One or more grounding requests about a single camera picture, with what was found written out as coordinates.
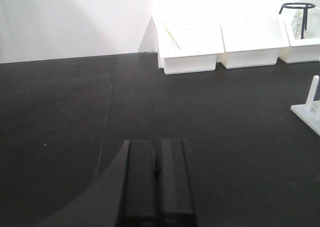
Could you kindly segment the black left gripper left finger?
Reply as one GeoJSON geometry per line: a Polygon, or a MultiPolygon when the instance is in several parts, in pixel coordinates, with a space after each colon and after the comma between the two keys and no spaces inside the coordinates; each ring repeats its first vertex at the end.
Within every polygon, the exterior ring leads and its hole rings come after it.
{"type": "Polygon", "coordinates": [[[157,200],[155,154],[149,140],[131,140],[118,227],[155,227],[157,200]]]}

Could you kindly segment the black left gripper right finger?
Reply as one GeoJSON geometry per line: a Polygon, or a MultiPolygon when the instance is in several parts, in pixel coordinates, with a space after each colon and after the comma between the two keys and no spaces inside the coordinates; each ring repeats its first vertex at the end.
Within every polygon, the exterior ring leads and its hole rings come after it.
{"type": "Polygon", "coordinates": [[[159,210],[162,225],[196,226],[185,153],[180,138],[161,140],[160,163],[159,210]]]}

